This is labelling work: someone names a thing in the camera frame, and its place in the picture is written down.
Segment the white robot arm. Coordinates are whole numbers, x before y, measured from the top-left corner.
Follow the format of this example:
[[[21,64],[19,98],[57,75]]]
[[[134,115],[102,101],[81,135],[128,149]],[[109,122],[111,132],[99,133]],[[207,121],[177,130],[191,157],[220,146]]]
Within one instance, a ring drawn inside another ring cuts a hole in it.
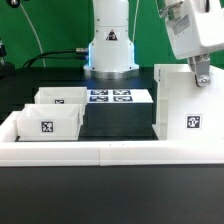
[[[139,69],[128,35],[128,0],[92,0],[94,37],[84,71],[120,79]],[[188,61],[196,84],[211,82],[210,54],[224,50],[224,6],[220,0],[156,0],[174,56]]]

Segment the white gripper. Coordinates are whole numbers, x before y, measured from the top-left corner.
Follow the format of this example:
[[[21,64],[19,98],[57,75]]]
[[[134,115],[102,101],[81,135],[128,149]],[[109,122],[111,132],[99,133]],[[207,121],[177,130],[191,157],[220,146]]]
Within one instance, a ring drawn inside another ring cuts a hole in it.
[[[224,7],[220,0],[159,0],[172,51],[188,58],[198,87],[211,83],[209,53],[224,50]]]

